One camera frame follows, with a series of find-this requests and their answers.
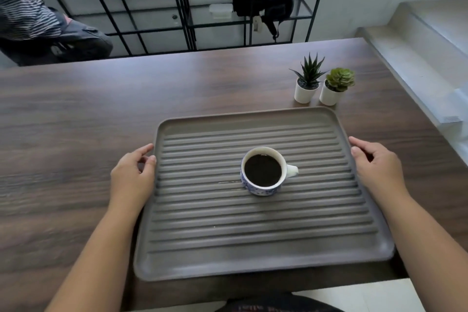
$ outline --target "ribbed tray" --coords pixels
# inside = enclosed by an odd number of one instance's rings
[[[257,197],[244,154],[278,150],[299,176]],[[146,281],[387,260],[394,243],[354,174],[347,137],[324,107],[169,119],[158,127],[155,195],[134,259]]]

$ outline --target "hand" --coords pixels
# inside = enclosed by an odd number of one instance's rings
[[[156,157],[146,156],[153,144],[124,155],[110,172],[109,211],[136,219],[155,186]],[[138,163],[144,164],[143,171]]]
[[[379,205],[388,200],[409,196],[406,190],[400,159],[380,143],[349,137],[351,154],[356,161],[361,182],[371,191]]]

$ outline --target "gray pants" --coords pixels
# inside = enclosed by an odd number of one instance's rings
[[[112,51],[110,37],[94,27],[72,20],[67,24],[63,14],[56,12],[62,34],[49,39],[53,46],[47,46],[40,56],[22,54],[16,50],[1,48],[3,53],[19,66],[53,64],[62,62],[91,61],[107,58]]]

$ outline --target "green succulent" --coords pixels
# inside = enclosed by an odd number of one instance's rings
[[[310,53],[309,53],[309,60],[307,61],[306,57],[304,57],[304,65],[301,63],[302,67],[302,74],[295,71],[294,69],[289,69],[292,70],[294,73],[297,74],[299,77],[298,83],[299,85],[302,86],[302,88],[307,89],[307,90],[313,90],[316,89],[319,86],[319,81],[317,80],[320,76],[325,74],[326,72],[320,72],[320,66],[322,65],[322,62],[324,61],[325,57],[318,62],[318,54],[315,57],[315,60],[312,61],[310,58]]]
[[[343,92],[354,85],[354,72],[346,68],[334,68],[327,74],[326,85],[330,90]]]

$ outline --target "potted plant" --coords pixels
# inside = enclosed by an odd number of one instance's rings
[[[325,85],[322,87],[320,101],[332,106],[340,100],[348,87],[354,85],[354,72],[346,68],[334,68],[327,74]]]
[[[318,55],[315,57],[315,61],[312,62],[309,53],[309,60],[307,61],[306,57],[304,57],[304,65],[301,63],[302,67],[302,74],[293,70],[294,73],[297,74],[297,82],[296,82],[296,91],[294,92],[294,100],[301,104],[307,104],[310,102],[313,94],[319,87],[319,81],[317,80],[321,75],[325,74],[325,72],[320,72],[320,66],[325,58],[323,58],[320,62],[317,61]]]

